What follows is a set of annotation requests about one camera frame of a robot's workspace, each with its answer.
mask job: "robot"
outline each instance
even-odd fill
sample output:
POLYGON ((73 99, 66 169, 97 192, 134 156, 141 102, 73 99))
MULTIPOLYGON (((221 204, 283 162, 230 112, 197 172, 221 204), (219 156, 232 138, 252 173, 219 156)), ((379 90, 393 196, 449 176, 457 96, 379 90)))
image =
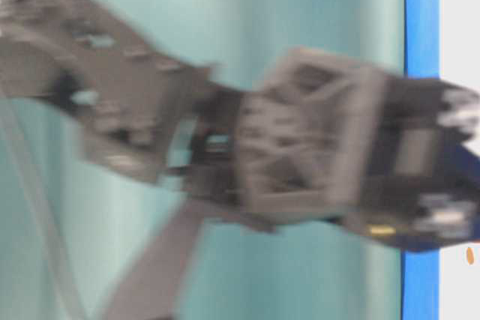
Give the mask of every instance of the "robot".
POLYGON ((119 282, 104 320, 171 319, 205 219, 261 232, 328 221, 425 251, 480 234, 480 97, 316 49, 291 49, 256 91, 156 50, 92 0, 1 0, 1 92, 82 125, 84 157, 187 199, 119 282), (85 99, 85 94, 92 95, 85 99), (167 154, 194 120, 190 163, 167 154))

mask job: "blue stripe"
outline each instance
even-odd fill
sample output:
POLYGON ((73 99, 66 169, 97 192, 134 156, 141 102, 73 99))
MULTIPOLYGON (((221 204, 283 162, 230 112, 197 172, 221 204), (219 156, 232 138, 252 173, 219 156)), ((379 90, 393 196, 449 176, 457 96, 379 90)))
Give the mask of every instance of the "blue stripe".
MULTIPOLYGON (((440 0, 405 0, 405 71, 409 76, 439 76, 440 0)), ((438 251, 404 253, 402 319, 439 318, 438 251)))

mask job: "teal background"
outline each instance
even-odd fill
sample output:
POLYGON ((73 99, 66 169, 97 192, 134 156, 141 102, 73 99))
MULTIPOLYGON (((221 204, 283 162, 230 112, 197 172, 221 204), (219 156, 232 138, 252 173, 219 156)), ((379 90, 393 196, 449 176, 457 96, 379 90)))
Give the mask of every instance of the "teal background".
MULTIPOLYGON (((315 46, 403 71, 404 0, 101 0, 160 48, 239 88, 290 46, 315 46)), ((98 314, 109 290, 183 194, 84 163, 77 126, 15 101, 73 262, 98 314)), ((18 178, 0 143, 0 319, 67 319, 56 300, 18 178)), ((259 235, 211 225, 185 286, 180 319, 399 319, 400 254, 329 225, 259 235)))

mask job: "orange dot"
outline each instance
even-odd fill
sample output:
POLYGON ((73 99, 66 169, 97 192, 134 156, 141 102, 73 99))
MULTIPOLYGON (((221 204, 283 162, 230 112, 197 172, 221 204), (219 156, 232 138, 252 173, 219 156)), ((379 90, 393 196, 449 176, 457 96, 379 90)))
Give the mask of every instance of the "orange dot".
POLYGON ((473 262, 475 261, 475 258, 473 257, 473 250, 471 247, 466 249, 466 260, 470 265, 473 264, 473 262))

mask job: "screw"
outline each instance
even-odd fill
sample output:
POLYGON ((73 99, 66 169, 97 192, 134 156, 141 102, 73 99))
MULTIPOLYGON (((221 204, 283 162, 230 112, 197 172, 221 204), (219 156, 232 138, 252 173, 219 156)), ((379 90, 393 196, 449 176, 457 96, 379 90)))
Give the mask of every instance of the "screw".
POLYGON ((155 67, 159 71, 165 71, 165 72, 170 72, 170 71, 178 71, 182 69, 182 65, 178 63, 176 60, 173 59, 161 59, 155 63, 155 67))
POLYGON ((131 171, 138 170, 142 167, 142 164, 127 155, 109 155, 106 157, 106 160, 114 166, 131 171))
POLYGON ((132 60, 144 60, 150 56, 150 52, 141 45, 124 48, 123 55, 132 60))

